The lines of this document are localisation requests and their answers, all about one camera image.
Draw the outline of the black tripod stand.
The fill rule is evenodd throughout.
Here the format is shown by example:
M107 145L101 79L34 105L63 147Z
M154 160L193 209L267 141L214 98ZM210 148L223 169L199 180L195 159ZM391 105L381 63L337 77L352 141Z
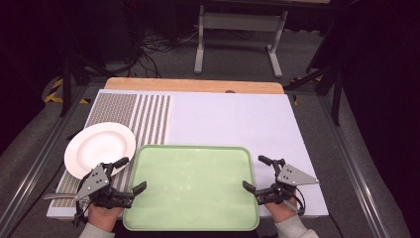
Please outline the black tripod stand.
M331 108L331 117L336 126L340 125L339 111L341 104L341 93L343 89L343 79L341 77L340 69L337 66L327 66L317 69L306 76L292 81L283 87L284 90L294 90L309 81L319 78L320 81L315 87L315 93L318 96L326 96L331 89L333 91L333 101Z
M92 68L100 76L106 78L114 77L114 74L100 66L99 64L81 56L68 55L62 62L62 92L63 102L60 116L63 117L70 109L72 104L71 81L74 80L77 85L87 86L91 78L86 67Z

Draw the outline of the yellow black hazard tape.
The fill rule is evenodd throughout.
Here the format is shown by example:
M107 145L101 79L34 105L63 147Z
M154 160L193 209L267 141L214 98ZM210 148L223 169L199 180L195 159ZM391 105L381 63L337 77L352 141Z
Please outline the yellow black hazard tape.
M57 96L59 88L63 85L63 79L58 78L52 85L52 88L48 95L45 97L44 102L62 103L63 99Z

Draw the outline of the grey metal desk frame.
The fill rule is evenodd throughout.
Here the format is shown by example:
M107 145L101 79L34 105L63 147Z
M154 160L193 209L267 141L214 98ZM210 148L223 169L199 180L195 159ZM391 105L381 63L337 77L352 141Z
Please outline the grey metal desk frame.
M200 74L204 61L204 30L232 30L252 32L273 32L272 43L266 46L267 54L275 77L282 78L283 73L277 58L277 47L288 12L282 11L279 16L246 15L232 13L207 12L200 6L198 16L198 45L196 49L194 72Z

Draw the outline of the person's left hand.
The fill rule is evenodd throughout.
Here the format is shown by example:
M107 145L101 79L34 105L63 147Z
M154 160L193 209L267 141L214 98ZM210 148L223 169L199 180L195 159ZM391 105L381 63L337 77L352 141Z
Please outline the person's left hand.
M106 232L112 232L123 207L105 208L91 204L88 208L88 222Z

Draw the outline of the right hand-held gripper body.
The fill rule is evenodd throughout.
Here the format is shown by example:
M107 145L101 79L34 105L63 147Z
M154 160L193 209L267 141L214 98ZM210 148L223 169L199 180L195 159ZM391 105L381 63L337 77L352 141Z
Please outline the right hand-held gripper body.
M284 159L273 160L274 183L269 188L256 191L258 205L280 204L293 198L299 205L305 204L299 185L316 184L319 180L304 171L288 164Z

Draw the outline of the white plate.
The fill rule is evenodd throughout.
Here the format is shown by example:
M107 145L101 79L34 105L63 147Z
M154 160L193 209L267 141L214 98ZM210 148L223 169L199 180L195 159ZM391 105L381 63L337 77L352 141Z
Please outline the white plate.
M67 171L82 179L100 163L115 163L136 151L134 133L125 125L104 122L89 126L70 140L64 152Z

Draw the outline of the green tray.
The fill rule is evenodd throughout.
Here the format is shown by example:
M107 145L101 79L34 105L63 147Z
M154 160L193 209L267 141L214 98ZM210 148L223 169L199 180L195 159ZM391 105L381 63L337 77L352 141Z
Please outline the green tray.
M243 182L254 181L241 147L147 145L135 159L131 186L147 188L124 211L131 231L251 231L259 206Z

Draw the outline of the person's right hand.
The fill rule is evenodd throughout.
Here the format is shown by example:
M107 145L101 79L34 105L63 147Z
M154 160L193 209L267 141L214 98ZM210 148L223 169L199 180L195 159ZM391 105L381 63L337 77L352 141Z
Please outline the person's right hand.
M275 223L282 223L297 215L297 212L286 203L267 203L264 206L271 214L272 220Z

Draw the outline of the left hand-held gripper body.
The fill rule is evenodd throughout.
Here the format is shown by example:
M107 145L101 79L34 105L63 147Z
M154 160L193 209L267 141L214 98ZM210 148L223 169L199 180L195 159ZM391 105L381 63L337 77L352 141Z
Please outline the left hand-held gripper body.
M114 207L130 208L135 195L132 192L118 191L111 184L112 172L121 167L122 165L120 163L101 163L83 177L76 194L50 193L44 195L43 200L71 199L77 209L81 208L81 201L83 199L88 199L95 206L108 209Z

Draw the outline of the wooden table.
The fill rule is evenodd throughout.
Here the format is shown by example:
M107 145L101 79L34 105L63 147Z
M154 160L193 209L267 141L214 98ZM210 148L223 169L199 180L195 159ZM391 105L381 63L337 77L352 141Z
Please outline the wooden table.
M283 94L278 82L254 82L207 79L111 77L104 86L114 90L188 91Z

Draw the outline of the striped grey placemat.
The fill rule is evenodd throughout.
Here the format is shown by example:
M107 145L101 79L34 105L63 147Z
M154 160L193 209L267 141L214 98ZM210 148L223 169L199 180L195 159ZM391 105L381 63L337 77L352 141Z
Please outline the striped grey placemat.
M151 91L101 90L97 94L83 129L99 123L115 122L128 127L136 139L134 156L124 167L115 169L112 173L112 186L117 190L131 189L133 166L142 146L166 143L171 120L171 102L170 95ZM76 194L80 181L81 179L72 176L65 168L57 191Z

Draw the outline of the white table board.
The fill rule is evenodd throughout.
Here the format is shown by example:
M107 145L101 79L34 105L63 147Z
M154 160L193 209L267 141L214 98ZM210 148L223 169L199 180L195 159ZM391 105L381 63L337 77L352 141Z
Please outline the white table board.
M315 174L287 95L152 92L172 98L164 145L244 148L252 160L252 183L258 187L272 184L274 175L259 155L284 159L310 176ZM70 199L56 199L48 215L67 217L74 206Z

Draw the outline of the aluminium floor rail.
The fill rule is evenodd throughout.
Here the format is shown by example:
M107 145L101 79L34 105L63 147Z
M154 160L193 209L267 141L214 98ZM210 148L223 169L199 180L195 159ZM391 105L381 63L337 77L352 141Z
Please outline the aluminium floor rail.
M0 217L0 236L4 236L9 233L12 227L17 223L18 217L26 201L28 200L34 186L38 182L41 173L50 159L60 133L63 131L67 121L71 117L71 114L75 110L79 101L82 99L86 90L87 86L78 86L74 89L73 95L68 100L69 105L67 106L66 112L63 116L59 116L56 119L56 122L53 124L52 130L40 152L36 156L35 160L30 162L30 169L24 173L23 180L20 182L17 191L11 199L8 207L4 210L3 215Z
M352 186L355 190L359 203L367 219L368 226L374 238L389 238L389 233L385 228L382 219L378 213L376 204L373 200L368 185L363 177L362 172L356 162L351 156L347 147L343 131L340 126L337 126L331 115L332 107L327 98L321 96L318 98L322 111L328 121L332 130L335 140L338 143L339 149L342 154L344 167L349 175Z

